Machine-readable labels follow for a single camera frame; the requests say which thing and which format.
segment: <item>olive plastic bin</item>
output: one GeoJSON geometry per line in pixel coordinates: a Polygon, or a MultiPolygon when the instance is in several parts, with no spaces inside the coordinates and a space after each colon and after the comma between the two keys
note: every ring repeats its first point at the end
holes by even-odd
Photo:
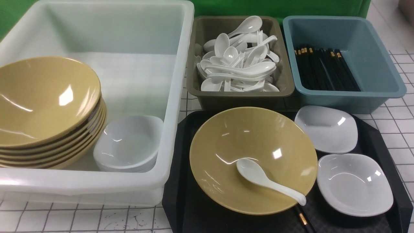
{"type": "Polygon", "coordinates": [[[261,17],[262,30],[268,36],[275,35],[278,40],[272,41],[270,50],[279,55],[276,65],[276,81],[273,83],[280,92],[203,92],[194,57],[203,56],[202,50],[195,45],[203,46],[207,41],[217,38],[220,33],[230,33],[248,16],[201,16],[194,19],[187,63],[187,91],[198,97],[203,110],[226,110],[234,107],[254,106],[268,109],[279,109],[284,106],[283,98],[290,96],[294,89],[289,59],[279,24],[274,18],[261,17]]]}
{"type": "Polygon", "coordinates": [[[302,105],[333,107],[349,113],[372,113],[389,98],[407,89],[378,34],[359,17],[290,16],[283,20],[286,47],[302,105]],[[302,86],[294,47],[341,50],[360,92],[309,90],[302,86]]]}

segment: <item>black tray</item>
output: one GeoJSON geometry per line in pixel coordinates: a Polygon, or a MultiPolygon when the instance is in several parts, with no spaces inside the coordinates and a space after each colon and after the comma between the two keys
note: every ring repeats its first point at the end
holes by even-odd
{"type": "MultiPolygon", "coordinates": [[[[305,232],[293,209],[267,216],[228,210],[211,200],[198,186],[189,166],[189,150],[199,127],[217,112],[193,112],[179,125],[170,177],[162,204],[174,233],[283,233],[305,232]]],[[[293,119],[295,112],[281,112],[293,119]]],[[[413,206],[378,130],[355,117],[358,145],[352,153],[373,158],[382,167],[394,194],[385,214],[369,218],[343,215],[330,207],[315,184],[306,196],[304,211],[318,233],[408,232],[413,206]]],[[[318,159],[326,155],[318,152],[318,159]]]]}

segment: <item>chopsticks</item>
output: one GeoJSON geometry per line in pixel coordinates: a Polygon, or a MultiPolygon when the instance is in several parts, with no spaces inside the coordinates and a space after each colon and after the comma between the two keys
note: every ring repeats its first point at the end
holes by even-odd
{"type": "Polygon", "coordinates": [[[313,227],[312,223],[309,221],[309,218],[306,216],[305,211],[303,211],[302,206],[299,204],[293,207],[295,213],[298,215],[299,220],[301,221],[303,227],[305,228],[307,233],[316,233],[315,228],[313,227]]]}
{"type": "Polygon", "coordinates": [[[303,87],[309,90],[361,91],[339,49],[295,48],[303,87]]]}

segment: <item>blue plastic bin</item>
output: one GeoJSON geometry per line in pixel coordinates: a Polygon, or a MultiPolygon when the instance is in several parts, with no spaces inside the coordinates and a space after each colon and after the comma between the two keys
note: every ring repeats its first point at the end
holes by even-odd
{"type": "Polygon", "coordinates": [[[289,16],[283,20],[286,48],[302,105],[368,114],[407,89],[371,23],[359,17],[289,16]],[[361,92],[309,90],[302,86],[294,47],[341,50],[361,92]]]}

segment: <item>bowl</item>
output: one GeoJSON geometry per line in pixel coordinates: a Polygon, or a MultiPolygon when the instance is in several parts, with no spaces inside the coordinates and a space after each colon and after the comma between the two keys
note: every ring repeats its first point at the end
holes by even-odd
{"type": "Polygon", "coordinates": [[[99,137],[94,159],[107,172],[147,172],[156,162],[163,121],[156,116],[125,116],[111,121],[99,137]]]}
{"type": "Polygon", "coordinates": [[[96,73],[63,57],[38,57],[0,68],[0,147],[59,138],[91,114],[100,95],[96,73]]]}
{"type": "Polygon", "coordinates": [[[41,158],[46,155],[50,155],[53,150],[62,150],[73,146],[74,143],[79,141],[85,135],[91,132],[93,125],[97,124],[106,111],[104,100],[100,100],[96,105],[92,114],[88,119],[83,122],[80,126],[70,131],[68,134],[53,140],[52,142],[44,145],[38,145],[29,148],[16,148],[16,149],[0,149],[0,159],[11,159],[11,160],[27,160],[33,158],[41,158]]]}
{"type": "Polygon", "coordinates": [[[315,149],[329,154],[345,154],[358,143],[355,119],[348,113],[308,105],[299,109],[295,123],[310,137],[315,149]]]}
{"type": "Polygon", "coordinates": [[[289,118],[267,109],[240,107],[220,112],[194,135],[190,166],[201,189],[218,204],[243,214],[274,214],[297,202],[244,179],[240,158],[257,162],[267,177],[304,195],[318,170],[309,137],[289,118]]]}
{"type": "Polygon", "coordinates": [[[25,167],[25,168],[56,168],[64,167],[63,164],[70,165],[81,158],[98,140],[106,122],[106,107],[102,101],[102,113],[97,122],[91,125],[91,128],[76,139],[75,143],[69,148],[58,147],[54,150],[41,153],[43,157],[37,155],[26,155],[25,160],[5,160],[0,159],[0,167],[25,167]]]}
{"type": "Polygon", "coordinates": [[[388,211],[394,197],[381,167],[360,154],[326,155],[319,160],[318,186],[337,211],[356,217],[388,211]]]}

